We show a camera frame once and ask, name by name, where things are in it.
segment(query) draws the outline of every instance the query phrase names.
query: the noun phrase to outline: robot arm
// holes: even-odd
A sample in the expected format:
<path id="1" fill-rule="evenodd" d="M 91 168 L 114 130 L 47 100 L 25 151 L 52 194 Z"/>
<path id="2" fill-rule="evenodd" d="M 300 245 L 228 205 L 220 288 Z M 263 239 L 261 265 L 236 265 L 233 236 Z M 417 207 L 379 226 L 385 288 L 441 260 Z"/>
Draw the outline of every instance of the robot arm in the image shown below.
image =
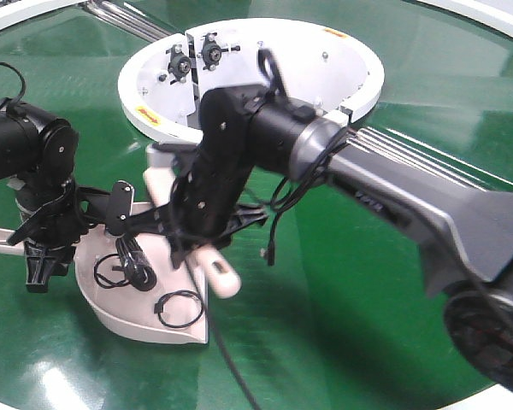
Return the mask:
<path id="1" fill-rule="evenodd" d="M 50 276 L 64 276 L 74 246 L 91 224 L 102 222 L 109 193 L 79 187 L 72 175 L 78 133 L 56 115 L 21 101 L 0 101 L 0 179 L 9 178 L 23 224 L 9 245 L 23 242 L 27 289 L 46 292 Z M 86 211 L 80 204 L 88 202 Z"/>
<path id="2" fill-rule="evenodd" d="M 265 74 L 274 68 L 270 59 L 261 56 Z M 169 205 L 182 230 L 200 242 L 220 237 L 254 166 L 304 190 L 329 183 L 418 243 L 426 292 L 450 297 L 445 323 L 453 342 L 513 390 L 513 193 L 461 186 L 365 152 L 353 143 L 358 132 L 288 98 L 278 73 L 268 78 L 270 88 L 203 96 L 203 140 Z"/>

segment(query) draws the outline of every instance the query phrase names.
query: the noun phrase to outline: black cable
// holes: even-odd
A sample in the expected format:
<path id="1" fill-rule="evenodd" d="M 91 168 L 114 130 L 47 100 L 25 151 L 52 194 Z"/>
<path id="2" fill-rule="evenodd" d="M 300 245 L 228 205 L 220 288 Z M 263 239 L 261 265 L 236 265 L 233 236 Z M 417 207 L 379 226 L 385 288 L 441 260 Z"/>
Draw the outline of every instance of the black cable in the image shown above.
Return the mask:
<path id="1" fill-rule="evenodd" d="M 25 82 L 25 78 L 23 77 L 23 75 L 17 68 L 9 65 L 7 62 L 1 62 L 1 61 L 0 61 L 0 66 L 9 68 L 11 71 L 16 73 L 17 76 L 19 77 L 19 80 L 21 81 L 21 90 L 19 91 L 19 94 L 17 94 L 16 97 L 9 100 L 8 107 L 6 108 L 6 112 L 8 114 L 15 114 L 15 112 L 14 112 L 15 106 L 19 103 L 19 101 L 25 95 L 25 91 L 27 90 L 27 83 Z"/>
<path id="2" fill-rule="evenodd" d="M 182 254 L 182 259 L 185 262 L 186 270 L 188 271 L 190 280 L 192 281 L 192 284 L 194 285 L 194 289 L 201 296 L 202 293 L 201 293 L 201 290 L 199 289 L 198 283 L 196 282 L 194 272 L 193 272 L 192 268 L 190 267 L 188 260 L 186 259 L 186 257 L 187 257 L 186 250 L 183 247 L 183 244 L 181 241 L 180 228 L 178 225 L 178 221 L 176 219 L 176 215 L 174 214 L 174 207 L 172 206 L 172 204 L 174 203 L 173 199 L 174 199 L 174 195 L 176 193 L 178 185 L 179 185 L 179 180 L 176 179 L 173 182 L 173 186 L 171 187 L 171 201 L 169 202 L 169 204 L 171 206 L 168 207 L 169 220 L 171 223 L 171 227 L 173 228 L 171 230 L 171 232 L 172 232 L 171 238 L 174 240 L 175 246 L 177 247 L 179 252 L 181 252 L 181 254 Z M 224 343 L 224 339 L 222 339 L 222 334 L 221 334 L 218 326 L 216 325 L 215 321 L 213 320 L 213 316 L 211 315 L 211 313 L 209 311 L 209 307 L 207 306 L 207 303 L 203 302 L 202 308 L 203 308 L 203 311 L 205 312 L 205 316 L 207 317 L 207 323 L 209 324 L 209 329 L 211 330 L 211 333 L 213 334 L 213 337 L 215 338 L 216 345 L 222 355 L 222 358 L 226 362 L 228 369 L 230 370 L 230 373 L 232 373 L 233 377 L 235 378 L 236 382 L 238 383 L 239 388 L 241 389 L 245 398 L 251 405 L 251 408 L 253 408 L 253 410 L 261 410 L 261 407 L 257 403 L 257 399 L 252 394 L 245 379 L 241 375 L 241 372 L 239 371 L 236 364 L 234 363 L 232 356 L 228 352 L 226 344 Z"/>
<path id="3" fill-rule="evenodd" d="M 182 296 L 182 297 L 190 297 L 190 298 L 196 298 L 196 300 L 199 302 L 199 312 L 196 315 L 196 317 L 186 323 L 183 323 L 181 325 L 173 325 L 171 323 L 168 323 L 165 321 L 165 319 L 162 317 L 162 314 L 165 310 L 165 304 L 169 302 L 173 297 L 175 296 Z M 187 289 L 181 289 L 176 290 L 175 292 L 169 292 L 160 297 L 160 299 L 157 301 L 157 303 L 154 305 L 154 313 L 157 314 L 157 318 L 159 318 L 160 322 L 162 322 L 162 325 L 165 327 L 170 327 L 171 329 L 184 329 L 185 327 L 192 326 L 194 323 L 196 323 L 199 318 L 203 315 L 203 298 L 199 294 L 199 292 L 194 292 L 193 290 L 187 290 Z"/>
<path id="4" fill-rule="evenodd" d="M 98 272 L 99 267 L 101 264 L 106 261 L 107 259 L 120 256 L 118 254 L 109 254 L 97 261 L 95 266 L 93 267 L 93 277 L 95 278 L 95 282 L 102 287 L 103 289 L 114 289 L 114 288 L 122 288 L 124 286 L 128 286 L 130 283 L 127 279 L 119 280 L 118 282 L 113 282 L 112 280 L 104 277 L 101 273 Z"/>
<path id="5" fill-rule="evenodd" d="M 268 247 L 266 250 L 266 259 L 269 266 L 272 266 L 275 263 L 275 233 L 281 217 L 285 212 L 294 207 L 303 198 L 306 192 L 314 186 L 315 182 L 325 173 L 328 163 L 331 161 L 333 155 L 347 145 L 346 134 L 349 132 L 350 129 L 348 127 L 343 127 L 333 135 L 325 149 L 304 172 L 295 189 L 291 187 L 281 199 L 277 199 L 285 188 L 286 183 L 289 182 L 289 179 L 283 178 L 275 188 L 274 194 L 269 201 L 270 208 L 275 212 L 274 220 L 270 227 Z"/>

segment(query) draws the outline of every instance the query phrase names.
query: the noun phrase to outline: green table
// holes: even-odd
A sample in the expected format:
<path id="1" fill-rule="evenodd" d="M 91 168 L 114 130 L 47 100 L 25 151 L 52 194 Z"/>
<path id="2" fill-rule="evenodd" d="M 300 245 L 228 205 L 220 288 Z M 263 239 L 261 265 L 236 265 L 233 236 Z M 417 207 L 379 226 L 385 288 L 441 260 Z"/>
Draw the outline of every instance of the green table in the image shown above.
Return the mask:
<path id="1" fill-rule="evenodd" d="M 513 190 L 513 40 L 400 0 L 177 1 L 134 5 L 182 31 L 208 21 L 272 16 L 312 21 L 362 40 L 386 84 L 364 125 L 403 133 Z M 76 176 L 139 187 L 147 138 L 124 118 L 121 67 L 145 42 L 71 7 L 0 32 L 0 61 L 27 78 L 26 100 L 80 132 Z M 16 92 L 0 72 L 0 94 Z M 268 196 L 277 178 L 250 187 Z M 0 226 L 18 224 L 0 182 Z M 225 255 L 244 287 L 211 298 L 227 346 L 265 409 L 431 409 L 490 383 L 451 346 L 443 298 L 423 295 L 416 246 L 341 195 L 319 188 L 282 221 L 277 264 L 259 256 L 267 230 L 241 232 Z M 0 255 L 0 401 L 26 410 L 249 408 L 215 342 L 166 346 L 118 337 L 98 322 L 73 272 L 47 295 L 25 292 L 21 258 Z"/>

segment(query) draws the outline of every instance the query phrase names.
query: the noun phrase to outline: metal rail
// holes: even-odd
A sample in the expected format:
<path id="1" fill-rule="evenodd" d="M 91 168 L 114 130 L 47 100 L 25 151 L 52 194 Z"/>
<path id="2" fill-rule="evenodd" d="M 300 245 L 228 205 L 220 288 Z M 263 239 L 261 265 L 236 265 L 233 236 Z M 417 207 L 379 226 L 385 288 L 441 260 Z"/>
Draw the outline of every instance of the metal rail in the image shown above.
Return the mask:
<path id="1" fill-rule="evenodd" d="M 142 12 L 141 15 L 138 15 L 106 0 L 90 0 L 84 4 L 84 8 L 99 19 L 151 43 L 172 34 L 146 20 Z"/>
<path id="2" fill-rule="evenodd" d="M 392 161 L 401 162 L 432 175 L 448 179 L 455 184 L 486 190 L 482 186 L 484 183 L 471 174 L 465 173 L 445 161 L 425 154 L 374 128 L 362 128 L 354 137 L 350 138 L 349 142 L 359 149 L 375 152 Z"/>

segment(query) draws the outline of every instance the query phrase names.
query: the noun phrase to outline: yellow sticker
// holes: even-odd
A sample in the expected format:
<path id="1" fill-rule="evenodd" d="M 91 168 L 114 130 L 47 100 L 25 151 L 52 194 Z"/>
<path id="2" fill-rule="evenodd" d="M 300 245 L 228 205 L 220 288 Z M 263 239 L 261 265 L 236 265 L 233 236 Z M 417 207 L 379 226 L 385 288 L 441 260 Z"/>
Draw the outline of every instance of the yellow sticker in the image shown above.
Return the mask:
<path id="1" fill-rule="evenodd" d="M 325 30 L 326 32 L 330 32 L 331 34 L 334 34 L 336 37 L 340 37 L 340 38 L 350 37 L 345 32 L 339 32 L 338 30 L 334 30 L 333 28 L 326 27 L 323 30 Z"/>
<path id="2" fill-rule="evenodd" d="M 154 114 L 147 107 L 144 107 L 144 106 L 141 105 L 139 107 L 136 107 L 135 109 L 137 110 L 137 112 L 139 114 L 141 114 L 143 117 L 145 117 L 148 120 L 148 122 L 150 122 L 150 124 L 152 126 L 159 126 L 160 125 L 160 120 L 159 120 L 157 114 Z"/>

